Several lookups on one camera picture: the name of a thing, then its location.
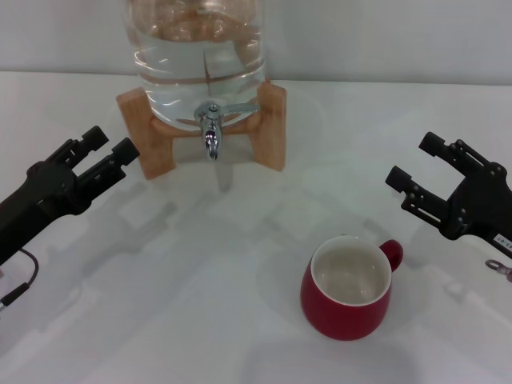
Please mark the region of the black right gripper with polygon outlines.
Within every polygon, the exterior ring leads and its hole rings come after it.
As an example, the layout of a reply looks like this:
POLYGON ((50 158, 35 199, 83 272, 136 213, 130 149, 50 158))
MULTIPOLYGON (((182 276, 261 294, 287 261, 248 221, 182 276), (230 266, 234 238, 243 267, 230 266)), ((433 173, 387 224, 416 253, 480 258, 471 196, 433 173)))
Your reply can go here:
POLYGON ((506 182, 506 169, 484 158, 463 140, 445 144, 433 132, 425 135, 419 148, 465 177, 445 201, 394 166, 386 184, 405 194, 401 208, 437 228, 449 240, 472 235, 510 256, 511 189, 506 182))

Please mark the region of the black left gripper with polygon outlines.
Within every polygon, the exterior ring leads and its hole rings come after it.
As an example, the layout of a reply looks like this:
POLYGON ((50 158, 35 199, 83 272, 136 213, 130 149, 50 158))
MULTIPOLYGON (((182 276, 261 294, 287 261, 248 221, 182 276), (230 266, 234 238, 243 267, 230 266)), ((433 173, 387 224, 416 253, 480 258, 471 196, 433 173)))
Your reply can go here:
POLYGON ((92 200, 126 176, 122 170, 139 156, 129 138, 124 138, 112 153, 78 178, 74 168, 91 151, 109 141, 99 126, 84 133, 81 140, 64 142, 47 162, 38 162, 26 174, 24 183, 1 202, 1 263, 5 263, 55 220, 80 215, 92 200))

